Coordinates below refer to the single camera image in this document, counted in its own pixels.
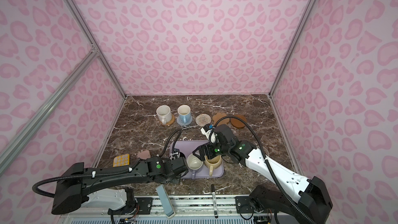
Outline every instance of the wall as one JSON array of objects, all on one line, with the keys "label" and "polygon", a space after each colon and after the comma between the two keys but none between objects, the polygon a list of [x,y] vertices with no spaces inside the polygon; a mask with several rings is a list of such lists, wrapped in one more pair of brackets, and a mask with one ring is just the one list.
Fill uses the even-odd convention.
[{"label": "wall", "polygon": [[[0,178],[0,222],[49,224],[52,199],[32,185],[62,175],[72,164],[90,167],[106,139],[122,98],[94,60],[51,117]],[[55,183],[41,186],[55,191]]]},{"label": "wall", "polygon": [[275,101],[332,223],[398,222],[398,0],[320,0]]},{"label": "wall", "polygon": [[75,0],[128,94],[267,93],[307,0]]},{"label": "wall", "polygon": [[0,0],[0,153],[91,49],[62,0]]}]

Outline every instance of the yellow mug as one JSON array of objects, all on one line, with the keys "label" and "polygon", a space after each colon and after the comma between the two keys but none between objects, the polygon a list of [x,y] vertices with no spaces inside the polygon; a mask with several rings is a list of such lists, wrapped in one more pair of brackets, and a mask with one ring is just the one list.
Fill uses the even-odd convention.
[{"label": "yellow mug", "polygon": [[208,159],[207,156],[205,156],[205,165],[206,167],[209,168],[209,176],[213,176],[213,171],[218,167],[220,167],[221,164],[222,164],[221,155],[216,156],[213,159]]}]

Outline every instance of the yellow object with white dots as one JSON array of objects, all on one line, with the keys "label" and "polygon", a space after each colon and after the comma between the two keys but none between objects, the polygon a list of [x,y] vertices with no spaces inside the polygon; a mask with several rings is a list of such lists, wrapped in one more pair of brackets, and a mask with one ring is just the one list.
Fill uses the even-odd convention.
[{"label": "yellow object with white dots", "polygon": [[130,154],[115,157],[113,159],[113,167],[125,166],[130,164]]}]

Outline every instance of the mug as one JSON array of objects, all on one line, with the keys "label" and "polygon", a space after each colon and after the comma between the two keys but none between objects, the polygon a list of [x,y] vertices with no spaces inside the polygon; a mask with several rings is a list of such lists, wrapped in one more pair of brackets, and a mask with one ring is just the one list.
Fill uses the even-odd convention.
[{"label": "mug", "polygon": [[191,108],[187,105],[181,105],[177,109],[178,117],[183,124],[188,124],[191,121]]},{"label": "mug", "polygon": [[158,107],[156,109],[156,114],[158,115],[160,122],[162,122],[162,125],[166,125],[166,123],[172,120],[172,112],[170,110],[170,107],[167,105],[162,105]]},{"label": "mug", "polygon": [[213,176],[213,171],[220,167],[221,164],[221,155],[218,155],[213,159],[208,159],[207,156],[205,156],[205,165],[209,168],[209,176]]},{"label": "mug", "polygon": [[190,154],[187,158],[187,165],[192,170],[192,179],[195,179],[196,171],[202,167],[203,162],[193,154]]}]

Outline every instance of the blue coaster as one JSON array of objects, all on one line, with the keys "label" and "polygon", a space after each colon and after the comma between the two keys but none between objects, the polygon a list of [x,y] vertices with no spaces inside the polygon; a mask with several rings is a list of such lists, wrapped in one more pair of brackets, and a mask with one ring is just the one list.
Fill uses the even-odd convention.
[{"label": "blue coaster", "polygon": [[187,125],[190,125],[191,123],[192,123],[192,116],[191,116],[191,119],[185,124],[185,123],[183,123],[181,120],[180,120],[180,117],[178,116],[178,117],[176,117],[176,119],[177,119],[177,123],[180,125],[180,126],[182,126],[182,127],[185,127],[185,126],[187,126]]}]

